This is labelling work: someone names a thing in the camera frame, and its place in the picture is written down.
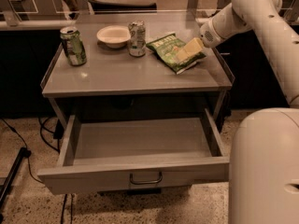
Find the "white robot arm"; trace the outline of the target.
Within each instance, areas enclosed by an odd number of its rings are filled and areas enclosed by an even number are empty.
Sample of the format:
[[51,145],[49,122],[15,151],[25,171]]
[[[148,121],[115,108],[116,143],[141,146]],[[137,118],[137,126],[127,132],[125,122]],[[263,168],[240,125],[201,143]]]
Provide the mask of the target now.
[[238,126],[229,164],[229,224],[299,224],[299,35],[278,15],[281,0],[231,0],[200,28],[207,48],[251,29],[288,107]]

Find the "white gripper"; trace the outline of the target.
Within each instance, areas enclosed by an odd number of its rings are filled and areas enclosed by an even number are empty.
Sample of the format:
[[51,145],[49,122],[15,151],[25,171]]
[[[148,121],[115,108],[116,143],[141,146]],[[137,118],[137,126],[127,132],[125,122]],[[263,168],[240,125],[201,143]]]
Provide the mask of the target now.
[[180,49],[176,54],[176,60],[180,63],[189,59],[189,55],[195,55],[207,48],[215,48],[224,41],[224,23],[211,19],[200,27],[200,36],[188,42],[184,49]]

